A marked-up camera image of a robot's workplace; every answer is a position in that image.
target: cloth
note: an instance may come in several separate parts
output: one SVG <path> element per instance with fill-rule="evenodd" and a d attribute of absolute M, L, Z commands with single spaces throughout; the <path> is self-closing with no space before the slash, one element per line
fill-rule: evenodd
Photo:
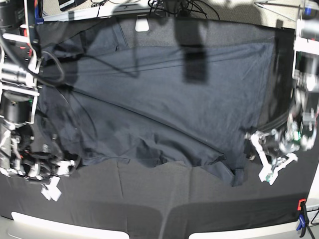
<path fill-rule="evenodd" d="M 83 49 L 77 37 L 54 47 L 61 61 L 73 59 L 62 64 L 69 88 L 44 86 L 38 105 L 64 150 L 83 150 L 84 165 L 181 161 L 240 185 L 245 130 L 258 123 L 273 44 L 126 49 L 106 34 Z M 57 76 L 54 66 L 44 71 Z"/>

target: cable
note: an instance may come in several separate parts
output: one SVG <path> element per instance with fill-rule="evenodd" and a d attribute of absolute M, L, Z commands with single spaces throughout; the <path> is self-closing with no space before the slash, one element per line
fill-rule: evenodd
<path fill-rule="evenodd" d="M 218 12 L 211 5 L 209 5 L 208 3 L 206 3 L 206 2 L 204 2 L 202 0 L 192 0 L 192 1 L 199 1 L 199 2 L 201 2 L 203 4 L 205 4 L 206 6 L 208 6 L 210 9 L 212 9 L 216 13 L 216 15 L 218 17 L 218 20 L 220 20 L 220 16 L 219 16 Z"/>
<path fill-rule="evenodd" d="M 316 219 L 316 217 L 318 216 L 318 213 L 319 213 L 319 209 L 318 209 L 316 215 L 313 217 L 313 219 L 310 222 L 312 225 L 319 225 L 319 223 L 313 223 L 314 219 Z"/>
<path fill-rule="evenodd" d="M 96 15 L 96 17 L 99 17 L 101 6 L 104 6 L 104 4 L 105 4 L 108 0 L 103 0 L 103 1 L 98 1 L 98 2 L 92 1 L 92 0 L 90 0 L 90 1 L 91 1 L 91 3 L 92 3 L 92 4 L 91 4 L 91 7 L 99 6 L 98 14 Z"/>
<path fill-rule="evenodd" d="M 307 229 L 308 229 L 308 232 L 310 233 L 311 238 L 312 238 L 312 239 L 316 239 L 315 236 L 314 236 L 314 234 L 313 234 L 313 231 L 311 231 L 311 229 L 310 229 L 310 227 L 309 227 L 308 224 L 306 225 L 306 227 L 307 227 Z"/>
<path fill-rule="evenodd" d="M 171 11 L 168 11 L 168 10 L 164 9 L 163 6 L 162 6 L 162 8 L 158 8 L 158 6 L 159 6 L 159 0 L 158 0 L 157 7 L 154 7 L 153 4 L 151 5 L 151 1 L 153 1 L 153 4 L 154 4 L 155 0 L 149 0 L 149 1 L 148 1 L 148 5 L 149 5 L 149 7 L 150 7 L 151 9 L 161 10 L 161 11 L 167 12 L 167 13 L 172 14 L 172 15 L 177 15 L 177 14 L 178 14 L 178 11 L 177 11 L 177 12 L 171 12 Z"/>
<path fill-rule="evenodd" d="M 4 52 L 9 56 L 10 60 L 12 60 L 16 65 L 20 66 L 23 70 L 25 70 L 31 76 L 36 78 L 39 82 L 41 82 L 45 85 L 48 85 L 48 86 L 52 86 L 52 87 L 56 87 L 56 86 L 59 86 L 59 85 L 64 83 L 64 81 L 65 81 L 64 75 L 65 74 L 64 74 L 64 71 L 62 69 L 61 63 L 53 54 L 45 51 L 46 54 L 48 54 L 50 57 L 52 57 L 52 59 L 57 64 L 58 69 L 61 73 L 60 77 L 57 80 L 53 80 L 53 79 L 50 79 L 47 77 L 42 77 L 39 74 L 34 73 L 33 71 L 29 70 L 29 68 L 24 64 L 24 62 L 20 59 L 20 57 L 18 57 L 16 55 L 16 53 L 12 50 L 12 48 L 9 46 L 7 41 L 3 38 L 2 32 L 0 33 L 0 44 L 2 45 Z"/>

